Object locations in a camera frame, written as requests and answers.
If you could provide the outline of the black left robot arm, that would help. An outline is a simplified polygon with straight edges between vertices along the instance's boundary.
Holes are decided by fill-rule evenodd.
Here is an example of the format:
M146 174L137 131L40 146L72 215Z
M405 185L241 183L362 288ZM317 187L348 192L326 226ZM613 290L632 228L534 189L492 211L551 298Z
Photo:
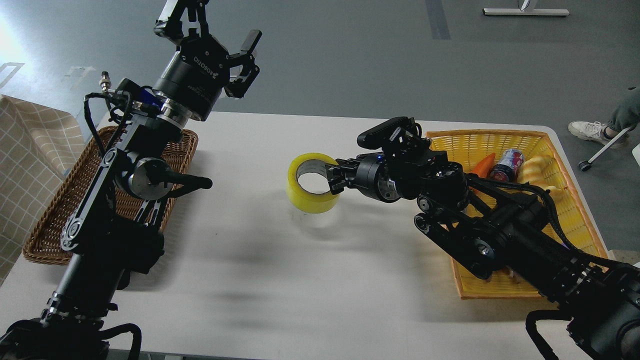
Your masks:
M236 54L210 34L205 0L168 0L154 33L176 50L153 86L122 79L83 100L84 118L99 154L85 195L61 230L72 253L62 280L40 317L14 322L1 337L3 360L105 360L109 339L132 335L128 358L137 360L141 328L124 323L104 329L117 310L112 298L131 272L148 274L164 255L161 230L170 199L210 189L207 177L172 170L162 159L179 142L186 123L205 121L222 93L242 98L259 74L253 29Z

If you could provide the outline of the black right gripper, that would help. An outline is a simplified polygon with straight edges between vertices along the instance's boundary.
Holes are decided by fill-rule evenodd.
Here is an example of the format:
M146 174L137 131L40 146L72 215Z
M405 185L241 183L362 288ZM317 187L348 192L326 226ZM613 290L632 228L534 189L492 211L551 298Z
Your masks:
M327 184L332 195L345 189L357 189L364 196L384 203L400 200L395 182L387 173L382 153L366 153L360 157L325 162Z

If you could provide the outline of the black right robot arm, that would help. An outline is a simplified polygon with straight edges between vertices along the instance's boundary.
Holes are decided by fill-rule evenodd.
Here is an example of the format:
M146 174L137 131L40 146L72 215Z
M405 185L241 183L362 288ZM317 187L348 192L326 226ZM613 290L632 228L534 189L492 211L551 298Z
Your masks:
M384 121L357 142L370 153L325 164L330 192L416 200L416 228L476 278L508 268L530 283L557 305L525 320L544 359L557 355L538 321L567 321L569 337L594 360L639 358L639 269L574 246L548 190L466 173L446 151L432 149L412 117Z

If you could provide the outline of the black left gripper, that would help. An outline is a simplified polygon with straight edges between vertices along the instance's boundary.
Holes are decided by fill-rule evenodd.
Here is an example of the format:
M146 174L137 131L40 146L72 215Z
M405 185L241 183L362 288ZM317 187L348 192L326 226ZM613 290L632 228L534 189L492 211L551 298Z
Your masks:
M229 98L244 98L260 73L254 50L263 32L250 30L240 51L229 57L228 50L209 35L208 3L208 0L167 0L153 28L155 35L176 45L153 91L188 109L196 121L208 118L224 86ZM184 13L188 23L199 26L198 29L190 27L188 35L183 33ZM229 69L238 67L240 72L231 80Z

